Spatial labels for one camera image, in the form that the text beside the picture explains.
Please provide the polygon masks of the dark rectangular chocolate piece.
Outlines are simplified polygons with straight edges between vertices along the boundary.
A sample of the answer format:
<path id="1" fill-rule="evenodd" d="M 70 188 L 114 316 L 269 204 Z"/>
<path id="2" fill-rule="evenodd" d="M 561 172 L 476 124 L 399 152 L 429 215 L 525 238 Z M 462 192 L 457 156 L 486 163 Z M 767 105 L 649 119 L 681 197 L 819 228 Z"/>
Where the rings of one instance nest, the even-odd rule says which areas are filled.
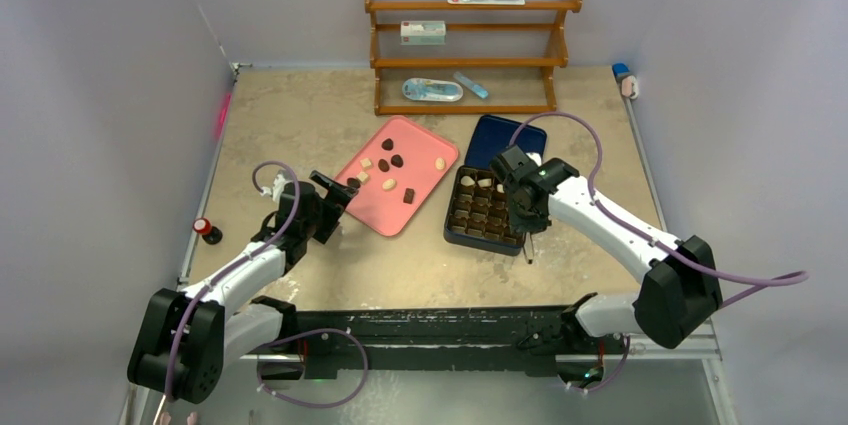
<path id="1" fill-rule="evenodd" d="M 413 188 L 406 188 L 403 194 L 403 202 L 405 204 L 413 204 L 415 201 L 416 191 Z"/>

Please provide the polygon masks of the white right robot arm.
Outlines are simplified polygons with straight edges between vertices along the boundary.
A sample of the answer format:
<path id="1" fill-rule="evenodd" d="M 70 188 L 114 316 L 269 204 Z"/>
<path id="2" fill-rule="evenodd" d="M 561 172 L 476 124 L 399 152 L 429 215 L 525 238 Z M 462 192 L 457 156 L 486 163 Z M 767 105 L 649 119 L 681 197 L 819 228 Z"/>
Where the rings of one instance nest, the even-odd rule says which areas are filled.
<path id="1" fill-rule="evenodd" d="M 616 333 L 645 335 L 673 349 L 722 305 L 712 249 L 703 239 L 680 240 L 603 201 L 586 177 L 558 158 L 538 164 L 512 145 L 491 160 L 490 169 L 505 189 L 512 231 L 541 233 L 561 221 L 639 284 L 636 293 L 589 294 L 567 308 L 561 337 L 569 349 L 584 352 Z"/>

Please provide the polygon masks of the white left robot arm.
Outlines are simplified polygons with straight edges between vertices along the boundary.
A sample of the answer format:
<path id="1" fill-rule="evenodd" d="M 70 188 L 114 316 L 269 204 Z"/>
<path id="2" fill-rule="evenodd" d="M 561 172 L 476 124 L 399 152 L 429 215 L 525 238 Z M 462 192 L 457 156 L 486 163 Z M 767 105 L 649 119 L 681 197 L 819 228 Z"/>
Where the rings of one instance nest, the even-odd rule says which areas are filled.
<path id="1" fill-rule="evenodd" d="M 199 404 L 224 369 L 249 352 L 284 354 L 312 337 L 300 329 L 295 305 L 260 295 L 326 243 L 358 194 L 356 179 L 339 183 L 314 171 L 300 181 L 280 165 L 272 185 L 255 189 L 276 209 L 245 248 L 210 277 L 182 290 L 163 288 L 145 310 L 127 366 L 130 383 L 166 399 Z"/>

